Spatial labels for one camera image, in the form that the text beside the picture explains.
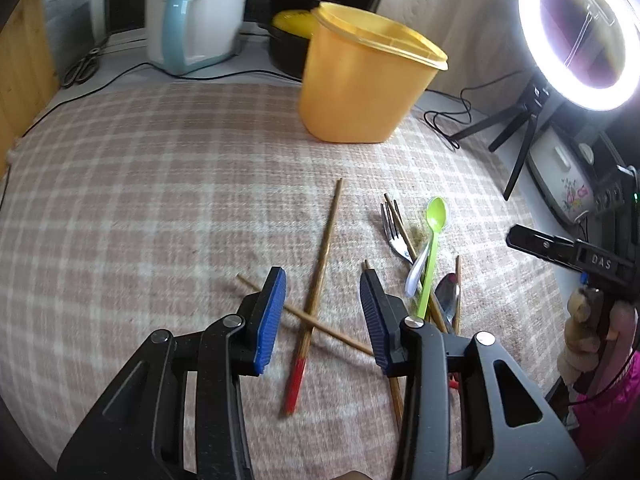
metal screw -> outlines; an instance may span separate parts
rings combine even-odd
[[[168,330],[155,330],[151,334],[151,342],[153,343],[165,343],[169,341],[169,331]]]
[[[424,320],[415,316],[407,316],[404,318],[404,324],[409,328],[420,328],[424,326]]]
[[[225,319],[222,320],[222,324],[227,328],[235,328],[236,326],[242,325],[242,318],[236,316],[236,314],[232,314],[231,316],[226,316]]]
[[[478,332],[476,334],[476,339],[484,346],[491,346],[495,343],[495,335],[488,332]]]

fork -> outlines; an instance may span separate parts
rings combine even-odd
[[[398,218],[402,221],[402,217],[400,216],[400,210],[398,209],[398,202],[394,200],[394,209],[398,214]],[[405,260],[407,260],[410,264],[414,261],[411,259],[411,255],[409,254],[409,249],[406,246],[406,242],[400,235],[400,231],[398,230],[398,226],[394,221],[394,217],[391,214],[391,208],[388,203],[380,204],[380,216],[382,216],[382,226],[385,229],[386,239],[389,242],[391,248],[396,252],[399,256],[402,256]]]

green plastic spoon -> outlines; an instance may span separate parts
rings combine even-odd
[[[427,220],[427,225],[431,228],[431,241],[429,242],[429,259],[427,260],[427,268],[422,282],[422,294],[418,304],[418,317],[423,319],[427,314],[429,294],[431,293],[431,285],[433,285],[433,271],[436,267],[438,254],[438,236],[447,226],[447,203],[444,202],[441,196],[433,197],[427,204],[427,211],[425,211],[424,216]]]

scissors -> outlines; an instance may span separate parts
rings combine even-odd
[[[81,85],[91,79],[98,72],[98,54],[100,54],[101,49],[100,46],[92,48],[86,56],[67,70],[62,80],[62,88],[69,88],[74,84]]]

pink clothing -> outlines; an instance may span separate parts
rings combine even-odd
[[[636,352],[626,376],[599,399],[574,406],[580,428],[573,437],[586,463],[591,463],[612,441],[640,395],[640,355]]]

